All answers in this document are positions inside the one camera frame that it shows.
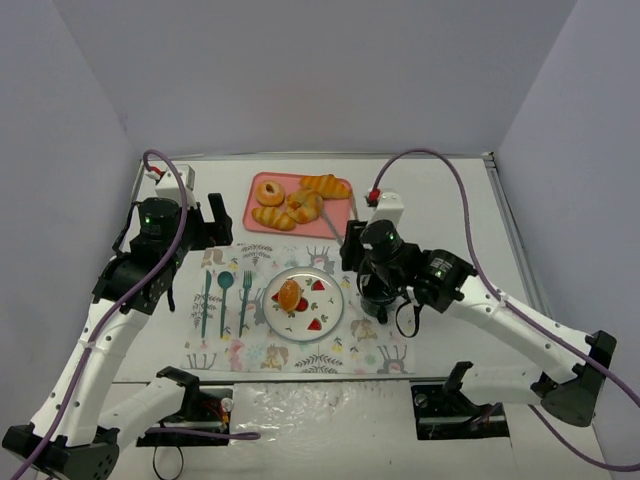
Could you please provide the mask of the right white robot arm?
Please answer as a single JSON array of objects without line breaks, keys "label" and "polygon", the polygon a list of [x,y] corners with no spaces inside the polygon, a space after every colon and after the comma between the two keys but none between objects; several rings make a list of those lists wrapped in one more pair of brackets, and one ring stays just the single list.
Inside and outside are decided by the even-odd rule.
[{"label": "right white robot arm", "polygon": [[405,242],[389,220],[350,220],[340,248],[342,268],[356,273],[363,310],[380,323],[410,308],[410,337],[425,308],[466,321],[508,345],[533,368],[500,367],[483,375],[469,360],[458,362],[443,389],[474,403],[539,405],[556,419],[587,427],[605,383],[617,341],[604,331],[569,328],[485,284],[471,263],[442,249]]}]

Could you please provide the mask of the translucent brown tongs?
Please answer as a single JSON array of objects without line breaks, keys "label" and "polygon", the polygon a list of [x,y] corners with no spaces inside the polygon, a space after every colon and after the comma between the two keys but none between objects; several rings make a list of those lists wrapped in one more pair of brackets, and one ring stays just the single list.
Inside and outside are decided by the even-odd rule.
[{"label": "translucent brown tongs", "polygon": [[326,223],[330,233],[339,246],[344,244],[348,222],[358,220],[358,210],[354,195],[338,200],[339,206],[332,207],[332,200],[325,200],[320,210],[320,217]]}]

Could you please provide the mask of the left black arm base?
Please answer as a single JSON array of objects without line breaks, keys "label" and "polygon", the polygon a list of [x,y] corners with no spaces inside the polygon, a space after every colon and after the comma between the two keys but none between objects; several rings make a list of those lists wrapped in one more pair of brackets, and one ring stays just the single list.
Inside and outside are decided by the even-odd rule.
[{"label": "left black arm base", "polygon": [[[230,433],[230,409],[233,391],[231,388],[205,388],[198,394],[185,412],[165,417],[154,428],[188,429],[209,433]],[[218,447],[228,446],[226,438],[206,438],[183,433],[151,433],[138,438],[135,446],[142,447]]]}]

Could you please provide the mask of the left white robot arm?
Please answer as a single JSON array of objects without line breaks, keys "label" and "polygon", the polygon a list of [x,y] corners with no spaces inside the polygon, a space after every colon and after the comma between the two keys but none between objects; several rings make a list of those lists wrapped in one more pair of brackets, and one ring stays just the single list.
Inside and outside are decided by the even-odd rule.
[{"label": "left white robot arm", "polygon": [[104,402],[133,340],[162,298],[173,297],[173,280],[190,251],[228,246],[232,220],[222,196],[208,196],[214,219],[199,205],[183,208],[152,197],[132,205],[140,232],[117,252],[100,275],[88,317],[55,387],[26,425],[8,429],[2,446],[22,460],[20,478],[33,468],[56,479],[106,479],[119,455],[164,418],[186,415],[200,397],[199,379],[166,367],[142,393],[112,410]]}]

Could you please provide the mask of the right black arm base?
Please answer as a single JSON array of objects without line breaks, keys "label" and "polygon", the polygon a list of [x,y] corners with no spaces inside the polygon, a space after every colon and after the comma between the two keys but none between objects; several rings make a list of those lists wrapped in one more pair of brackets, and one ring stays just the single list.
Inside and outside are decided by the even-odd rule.
[{"label": "right black arm base", "polygon": [[504,408],[475,405],[460,391],[445,392],[437,383],[412,383],[415,430],[420,441],[508,438]]}]

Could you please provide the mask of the small glazed oval bun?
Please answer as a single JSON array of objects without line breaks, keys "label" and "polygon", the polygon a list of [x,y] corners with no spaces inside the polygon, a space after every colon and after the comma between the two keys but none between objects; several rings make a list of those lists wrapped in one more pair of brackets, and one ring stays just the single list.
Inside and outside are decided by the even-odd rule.
[{"label": "small glazed oval bun", "polygon": [[282,310],[289,313],[296,309],[302,298],[302,290],[293,279],[287,279],[278,291],[278,304]]}]

